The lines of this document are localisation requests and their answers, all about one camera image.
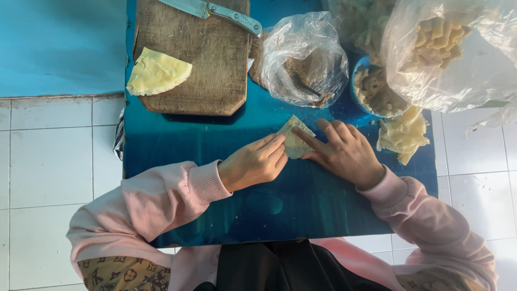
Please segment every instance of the brown patterned fabric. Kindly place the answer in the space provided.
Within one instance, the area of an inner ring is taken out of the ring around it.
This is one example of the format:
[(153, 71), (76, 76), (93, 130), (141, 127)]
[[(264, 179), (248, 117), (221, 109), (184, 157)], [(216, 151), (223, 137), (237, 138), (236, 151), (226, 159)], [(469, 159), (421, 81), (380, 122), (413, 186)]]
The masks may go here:
[(484, 291), (471, 280), (442, 268), (430, 268), (409, 275), (397, 275), (407, 291)]
[(78, 262), (90, 291), (166, 291), (171, 269), (133, 257), (104, 257)]

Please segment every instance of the blue tabletop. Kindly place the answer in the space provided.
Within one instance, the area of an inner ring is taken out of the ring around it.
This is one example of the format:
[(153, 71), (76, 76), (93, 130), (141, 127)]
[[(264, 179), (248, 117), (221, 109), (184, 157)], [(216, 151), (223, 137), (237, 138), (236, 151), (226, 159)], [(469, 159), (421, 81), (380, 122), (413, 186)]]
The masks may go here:
[[(128, 0), (128, 67), (132, 70), (135, 0)], [(319, 0), (252, 0), (251, 17), (264, 27), (275, 25), (282, 17), (320, 11)], [(361, 57), (347, 52), (349, 67)], [(277, 132), (294, 114), (316, 137), (326, 142), (316, 127), (319, 118), (339, 119), (359, 126), (375, 147), (377, 117), (364, 113), (352, 101), (349, 89), (328, 108), (297, 107), (272, 98), (248, 80), (246, 103), (231, 117), (159, 114), (145, 110), (136, 96), (126, 92), (124, 172), (131, 178), (149, 168), (194, 161), (205, 165), (225, 159), (247, 143)], [(431, 123), (429, 111), (423, 112)], [(433, 140), (432, 125), (426, 137)], [(397, 154), (376, 151), (379, 161), (399, 176), (421, 181), (428, 193), (437, 197), (434, 144), (420, 147), (407, 166)], [(296, 238), (325, 238), (392, 233), (388, 224), (373, 213), (369, 201), (351, 183), (328, 173), (308, 160), (289, 160), (280, 175), (269, 183), (236, 191), (230, 198), (210, 204), (195, 221), (160, 235), (156, 247), (279, 241)]]

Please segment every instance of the person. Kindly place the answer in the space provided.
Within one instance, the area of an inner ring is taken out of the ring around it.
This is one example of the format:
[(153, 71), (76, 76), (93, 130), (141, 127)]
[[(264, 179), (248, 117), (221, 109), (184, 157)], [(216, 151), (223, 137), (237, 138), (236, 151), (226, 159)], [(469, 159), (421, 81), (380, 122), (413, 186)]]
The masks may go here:
[(183, 247), (175, 255), (147, 242), (193, 221), (213, 201), (272, 181), (287, 162), (284, 135), (244, 146), (225, 161), (149, 169), (82, 206), (67, 237), (89, 290), (496, 291), (494, 256), (454, 208), (398, 178), (352, 125), (320, 119), (328, 143), (299, 128), (311, 159), (356, 185), (375, 214), (418, 246), (391, 266), (345, 238)]

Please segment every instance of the blue painted wall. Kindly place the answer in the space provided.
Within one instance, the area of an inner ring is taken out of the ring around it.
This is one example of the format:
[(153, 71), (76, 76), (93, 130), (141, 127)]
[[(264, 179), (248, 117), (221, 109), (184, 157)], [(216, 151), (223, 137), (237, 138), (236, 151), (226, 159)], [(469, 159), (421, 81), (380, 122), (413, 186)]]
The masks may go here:
[(0, 0), (0, 97), (124, 91), (126, 0)]

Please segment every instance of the metal knife handle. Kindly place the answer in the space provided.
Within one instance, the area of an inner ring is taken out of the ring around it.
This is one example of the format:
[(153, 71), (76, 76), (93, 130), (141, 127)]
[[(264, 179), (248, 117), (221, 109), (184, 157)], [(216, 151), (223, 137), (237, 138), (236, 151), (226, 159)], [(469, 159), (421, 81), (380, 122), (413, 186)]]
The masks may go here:
[(249, 32), (256, 38), (260, 38), (262, 36), (262, 25), (259, 21), (214, 3), (207, 3), (207, 6), (210, 16), (231, 22)]

